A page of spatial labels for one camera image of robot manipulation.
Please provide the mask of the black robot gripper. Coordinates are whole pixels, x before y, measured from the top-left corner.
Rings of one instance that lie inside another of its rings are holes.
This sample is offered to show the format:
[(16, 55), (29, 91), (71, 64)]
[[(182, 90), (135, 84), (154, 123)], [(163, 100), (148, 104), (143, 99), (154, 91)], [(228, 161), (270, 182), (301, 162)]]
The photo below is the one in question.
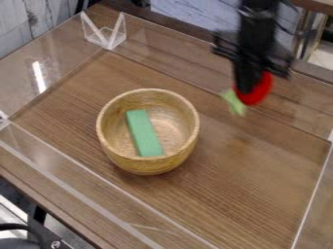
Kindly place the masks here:
[(287, 0), (240, 0), (235, 30), (212, 32), (212, 52), (232, 63), (236, 89), (248, 94), (266, 71), (290, 75), (293, 53), (278, 42), (277, 30), (290, 31), (278, 23), (279, 6)]

